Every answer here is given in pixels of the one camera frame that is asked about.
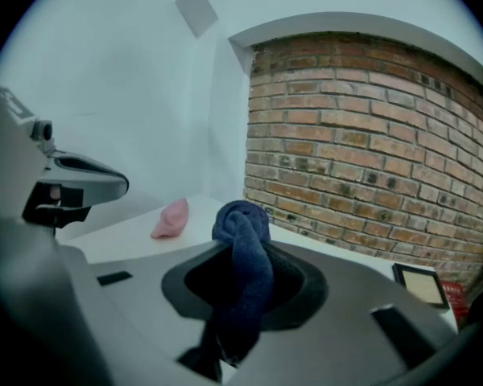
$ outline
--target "blue towel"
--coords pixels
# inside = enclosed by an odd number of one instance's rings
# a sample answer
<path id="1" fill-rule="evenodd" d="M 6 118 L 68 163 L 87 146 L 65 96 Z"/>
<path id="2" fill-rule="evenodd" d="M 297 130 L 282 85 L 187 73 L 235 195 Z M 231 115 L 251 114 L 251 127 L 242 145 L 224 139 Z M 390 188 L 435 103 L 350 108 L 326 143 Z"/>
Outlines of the blue towel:
<path id="1" fill-rule="evenodd" d="M 274 289 L 272 264 L 261 244 L 270 241 L 268 216 L 249 202 L 228 203 L 218 212 L 212 235 L 233 246 L 231 268 L 238 297 L 233 305 L 215 309 L 213 325 L 222 357 L 237 365 L 258 341 Z"/>

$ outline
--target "rolled towel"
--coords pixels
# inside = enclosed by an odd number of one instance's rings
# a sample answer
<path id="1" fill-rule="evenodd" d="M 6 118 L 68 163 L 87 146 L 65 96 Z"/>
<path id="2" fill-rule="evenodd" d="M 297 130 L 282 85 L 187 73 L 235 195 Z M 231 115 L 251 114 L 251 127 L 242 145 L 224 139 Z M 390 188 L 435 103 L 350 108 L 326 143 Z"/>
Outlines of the rolled towel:
<path id="1" fill-rule="evenodd" d="M 234 304 L 215 309 L 213 327 L 223 359 L 237 365 L 258 341 L 274 289 L 272 264 L 261 243 L 270 240 L 268 216 L 246 201 L 228 203 L 217 213 L 212 237 L 233 246 L 231 268 L 238 296 Z"/>
<path id="2" fill-rule="evenodd" d="M 166 206 L 161 211 L 159 221 L 152 230 L 151 237 L 158 239 L 180 235 L 188 222 L 188 212 L 188 201 L 186 199 L 179 199 Z"/>

